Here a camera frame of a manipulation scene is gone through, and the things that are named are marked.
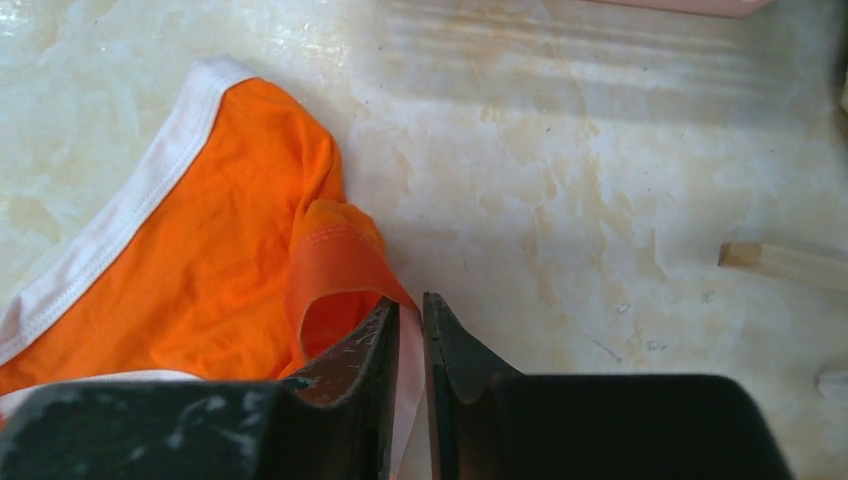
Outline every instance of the white marble countertop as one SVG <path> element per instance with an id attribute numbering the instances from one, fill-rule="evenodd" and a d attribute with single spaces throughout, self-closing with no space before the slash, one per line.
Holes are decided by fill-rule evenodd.
<path id="1" fill-rule="evenodd" d="M 0 0 L 0 295 L 129 175 L 191 61 L 241 58 L 336 137 L 416 298 L 528 372 L 714 372 L 802 479 L 845 478 L 848 296 L 719 245 L 848 250 L 845 18 L 568 0 Z M 420 411 L 403 478 L 429 478 Z"/>

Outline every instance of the orange briefs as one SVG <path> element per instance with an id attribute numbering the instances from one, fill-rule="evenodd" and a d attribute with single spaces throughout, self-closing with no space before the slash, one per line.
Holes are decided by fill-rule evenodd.
<path id="1" fill-rule="evenodd" d="M 330 136 L 229 57 L 196 62 L 127 183 L 0 325 L 0 414 L 75 379 L 275 380 L 401 304 L 392 471 L 423 389 L 418 311 Z"/>

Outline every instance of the stitching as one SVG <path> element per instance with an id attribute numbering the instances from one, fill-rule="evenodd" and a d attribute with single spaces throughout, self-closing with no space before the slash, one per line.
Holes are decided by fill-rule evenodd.
<path id="1" fill-rule="evenodd" d="M 202 65 L 202 70 L 209 69 L 208 65 Z M 203 122 L 195 122 L 193 128 L 188 132 L 188 140 L 184 143 L 182 150 L 177 154 L 174 158 L 177 160 L 171 164 L 171 167 L 167 169 L 163 174 L 159 176 L 153 183 L 153 187 L 148 190 L 147 194 L 141 199 L 141 201 L 137 202 L 129 215 L 129 218 L 122 221 L 120 226 L 118 227 L 118 232 L 115 236 L 111 237 L 107 240 L 107 244 L 105 247 L 100 249 L 94 257 L 92 257 L 86 265 L 82 268 L 82 271 L 77 276 L 76 279 L 72 280 L 67 286 L 62 289 L 62 292 L 59 293 L 59 296 L 56 297 L 53 301 L 51 301 L 47 306 L 41 309 L 41 312 L 35 315 L 35 319 L 29 324 L 25 324 L 21 327 L 20 333 L 10 338 L 6 343 L 0 344 L 0 364 L 5 363 L 13 356 L 17 355 L 24 348 L 31 345 L 35 339 L 37 339 L 44 331 L 46 331 L 50 326 L 52 326 L 57 318 L 53 318 L 53 320 L 49 320 L 51 317 L 56 315 L 55 310 L 57 307 L 65 305 L 67 303 L 67 298 L 71 295 L 77 295 L 77 299 L 79 296 L 85 293 L 85 291 L 91 287 L 93 281 L 103 273 L 103 271 L 111 264 L 121 253 L 121 251 L 129 245 L 132 241 L 132 238 L 135 236 L 136 230 L 141 226 L 144 219 L 150 216 L 151 213 L 158 207 L 161 201 L 167 196 L 168 192 L 170 192 L 174 186 L 178 183 L 179 179 L 188 168 L 191 166 L 191 159 L 187 159 L 187 151 L 189 147 L 195 147 L 195 144 L 201 140 L 201 134 L 204 130 L 201 130 L 200 123 L 203 125 L 209 125 L 210 129 L 206 130 L 207 133 L 207 141 L 208 135 L 211 134 L 211 127 L 215 122 L 215 113 L 220 109 L 221 100 L 223 99 L 223 94 L 226 91 L 235 85 L 235 80 L 237 78 L 242 77 L 243 75 L 238 75 L 234 72 L 230 72 L 226 75 L 214 74 L 214 78 L 209 80 L 208 84 L 205 87 L 205 91 L 201 94 L 201 104 L 202 109 L 200 111 L 199 117 L 203 119 Z M 218 97 L 217 101 L 210 102 L 210 99 Z M 202 142 L 197 150 L 197 153 L 203 148 L 206 142 Z M 87 285 L 80 291 L 80 285 Z M 9 355 L 10 353 L 18 350 L 13 355 Z"/>

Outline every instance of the white elastic trim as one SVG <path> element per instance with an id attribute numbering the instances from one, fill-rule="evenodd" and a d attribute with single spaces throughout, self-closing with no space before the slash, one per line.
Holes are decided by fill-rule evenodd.
<path id="1" fill-rule="evenodd" d="M 123 381 L 123 382 L 141 382 L 141 381 L 191 381 L 201 380 L 190 373 L 179 372 L 176 370 L 136 370 L 134 372 L 110 373 L 108 375 L 97 375 L 94 377 L 75 378 L 68 382 L 104 382 L 104 381 Z M 24 403 L 32 392 L 47 385 L 55 385 L 53 383 L 45 383 L 34 387 L 24 388 L 0 397 L 0 416 L 9 418 L 15 413 L 15 410 Z"/>
<path id="2" fill-rule="evenodd" d="M 398 373 L 395 385 L 395 417 L 389 471 L 397 476 L 403 452 L 412 434 L 418 404 L 424 393 L 424 338 L 418 312 L 400 307 Z"/>
<path id="3" fill-rule="evenodd" d="M 206 144 L 221 97 L 255 75 L 230 56 L 192 65 L 176 105 L 129 180 L 44 275 L 12 298 L 0 365 L 47 331 L 126 248 Z"/>

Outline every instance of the marble surface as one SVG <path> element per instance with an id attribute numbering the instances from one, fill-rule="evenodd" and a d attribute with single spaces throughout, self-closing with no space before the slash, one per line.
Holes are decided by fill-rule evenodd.
<path id="1" fill-rule="evenodd" d="M 121 185 L 191 60 L 241 58 L 336 136 L 418 297 L 529 372 L 714 372 L 801 479 L 848 478 L 848 297 L 719 269 L 848 250 L 848 7 L 741 20 L 567 0 L 0 0 L 0 295 Z M 429 478 L 420 411 L 403 478 Z"/>

